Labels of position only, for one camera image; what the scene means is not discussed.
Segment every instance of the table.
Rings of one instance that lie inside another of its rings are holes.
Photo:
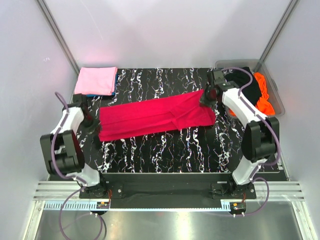
[[[118,69],[114,97],[90,97],[96,118],[102,107],[164,98],[203,89],[210,68]],[[102,173],[229,173],[242,158],[244,128],[217,104],[213,126],[148,134],[100,142],[79,128],[77,139],[89,166]],[[261,171],[278,172],[278,166]]]

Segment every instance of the blue cloth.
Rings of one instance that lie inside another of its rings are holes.
[[[117,87],[117,82],[118,82],[118,73],[115,75],[115,80],[114,80],[114,91],[116,91],[116,87]],[[99,97],[99,96],[101,96],[101,95],[94,95],[94,94],[87,94],[86,95],[87,97]]]

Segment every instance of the red cloth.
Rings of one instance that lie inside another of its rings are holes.
[[[100,108],[101,141],[112,141],[195,126],[209,126],[216,116],[199,106],[203,90]]]

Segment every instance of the folded pink towel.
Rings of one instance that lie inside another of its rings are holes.
[[[82,67],[74,94],[111,96],[115,91],[117,67]]]

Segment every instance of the orange cloth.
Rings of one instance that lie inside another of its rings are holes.
[[[269,99],[269,94],[267,92],[267,84],[266,84],[266,79],[265,76],[263,76],[261,73],[256,72],[253,74],[256,81],[259,84],[259,88],[262,94],[262,97],[260,97],[260,99],[258,100],[258,102],[256,103],[255,107],[262,112],[263,114],[267,115],[267,116],[272,116],[275,115],[275,110],[272,107],[271,103],[268,102]],[[236,116],[235,113],[229,109],[229,112],[232,116]]]

